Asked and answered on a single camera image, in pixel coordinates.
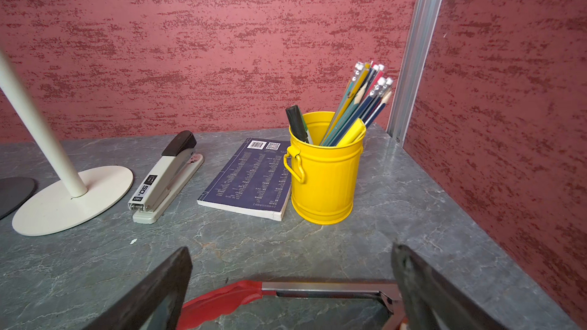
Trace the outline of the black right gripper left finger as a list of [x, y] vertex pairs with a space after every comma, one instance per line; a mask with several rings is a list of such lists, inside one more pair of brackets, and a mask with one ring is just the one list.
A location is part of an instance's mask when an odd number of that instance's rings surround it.
[[177, 328], [191, 271], [190, 252], [180, 247], [86, 328]]

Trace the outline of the small red silicone tongs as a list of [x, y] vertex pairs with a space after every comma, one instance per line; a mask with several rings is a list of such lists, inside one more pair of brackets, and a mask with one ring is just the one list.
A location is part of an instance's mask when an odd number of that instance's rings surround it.
[[396, 282], [319, 283], [242, 280], [183, 304], [178, 329], [197, 328], [205, 322], [234, 313], [240, 306], [265, 296], [327, 299], [376, 299], [390, 314], [385, 329], [406, 329], [408, 316]]

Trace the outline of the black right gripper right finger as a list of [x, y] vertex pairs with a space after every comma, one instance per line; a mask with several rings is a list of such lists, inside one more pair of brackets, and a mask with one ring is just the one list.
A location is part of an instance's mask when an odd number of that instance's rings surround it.
[[405, 244], [393, 245], [391, 267], [409, 329], [504, 328]]

